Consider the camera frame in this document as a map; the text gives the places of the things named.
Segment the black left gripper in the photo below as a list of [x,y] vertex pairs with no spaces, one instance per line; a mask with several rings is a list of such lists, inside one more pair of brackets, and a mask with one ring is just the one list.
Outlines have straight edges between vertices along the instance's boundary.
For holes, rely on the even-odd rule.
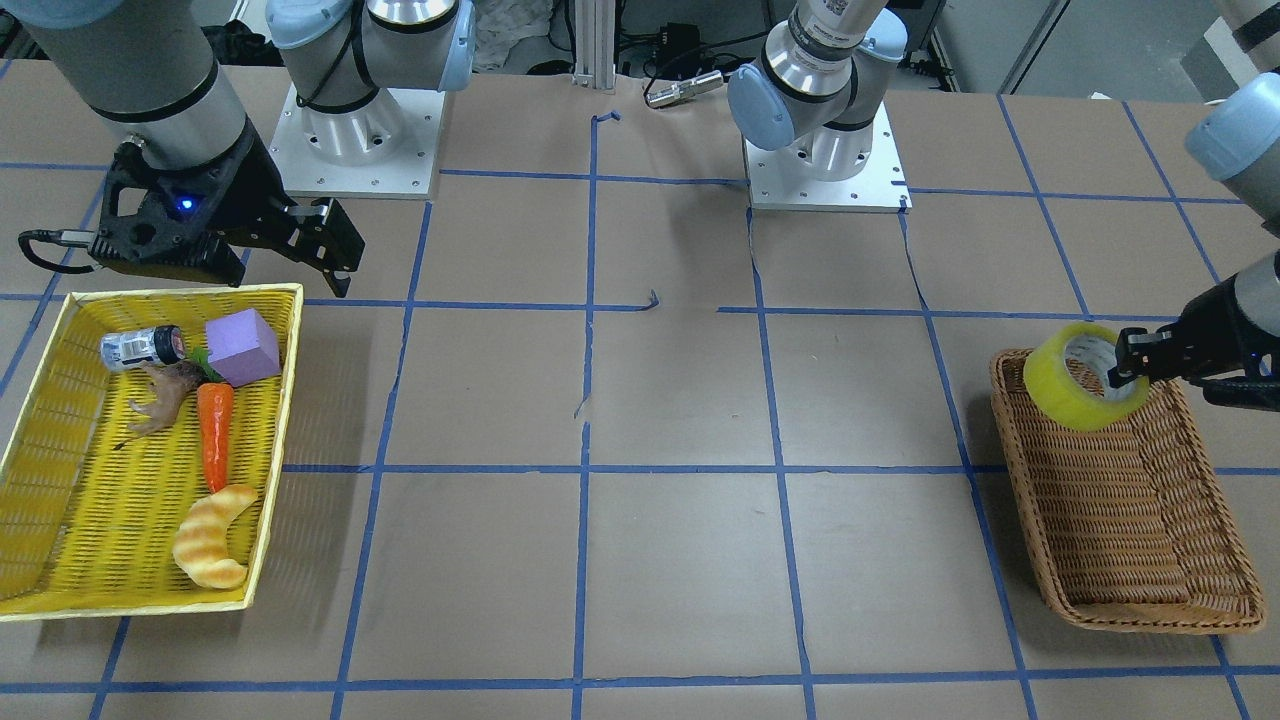
[[1108,387],[1120,389],[1140,378],[1178,378],[1199,388],[1207,404],[1276,413],[1277,373],[1265,373],[1261,363],[1277,355],[1277,336],[1247,316],[1236,286],[1235,275],[1216,284],[1193,299],[1170,325],[1120,329]]

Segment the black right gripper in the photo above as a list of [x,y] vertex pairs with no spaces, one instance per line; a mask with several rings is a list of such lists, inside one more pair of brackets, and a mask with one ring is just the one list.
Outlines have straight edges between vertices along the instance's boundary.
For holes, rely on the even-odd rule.
[[160,170],[131,136],[116,147],[106,176],[99,231],[88,255],[128,275],[237,287],[244,264],[236,247],[285,250],[320,272],[346,299],[365,241],[338,199],[294,205],[256,135],[183,170]]

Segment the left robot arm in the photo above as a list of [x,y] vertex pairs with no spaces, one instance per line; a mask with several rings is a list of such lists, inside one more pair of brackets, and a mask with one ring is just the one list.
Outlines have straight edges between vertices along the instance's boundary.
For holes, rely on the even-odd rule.
[[[1277,233],[1277,4],[1220,1],[1257,76],[1187,136],[1187,151]],[[744,138],[777,151],[818,129],[858,132],[883,97],[873,61],[896,63],[886,38],[901,23],[882,1],[800,1],[765,37],[762,55],[730,79]],[[1155,380],[1183,378],[1219,406],[1277,410],[1277,255],[1270,254],[1193,299],[1156,331],[1112,333],[1092,323],[1036,348],[1023,378],[1036,406],[1091,430],[1137,410]]]

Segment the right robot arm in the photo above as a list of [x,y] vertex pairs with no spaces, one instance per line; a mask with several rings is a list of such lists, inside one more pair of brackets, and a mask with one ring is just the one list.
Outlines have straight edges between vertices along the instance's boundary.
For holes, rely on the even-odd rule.
[[[270,1],[268,28],[293,85],[284,109],[317,167],[311,201],[285,187],[187,1],[6,1],[82,101],[116,136],[102,206],[87,231],[26,231],[18,247],[49,272],[237,287],[237,249],[265,249],[319,272],[343,297],[365,242],[338,200],[357,168],[390,193],[388,165],[428,184],[428,147],[406,94],[463,90],[475,58],[471,1]],[[82,249],[51,263],[35,243]]]

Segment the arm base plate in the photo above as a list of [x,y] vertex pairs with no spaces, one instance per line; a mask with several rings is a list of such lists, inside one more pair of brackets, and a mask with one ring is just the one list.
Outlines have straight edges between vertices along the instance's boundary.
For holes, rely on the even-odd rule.
[[294,197],[429,200],[451,95],[383,88],[343,114],[302,108],[288,90],[269,152]]
[[758,211],[905,213],[913,208],[887,106],[856,131],[820,127],[767,151],[742,141]]

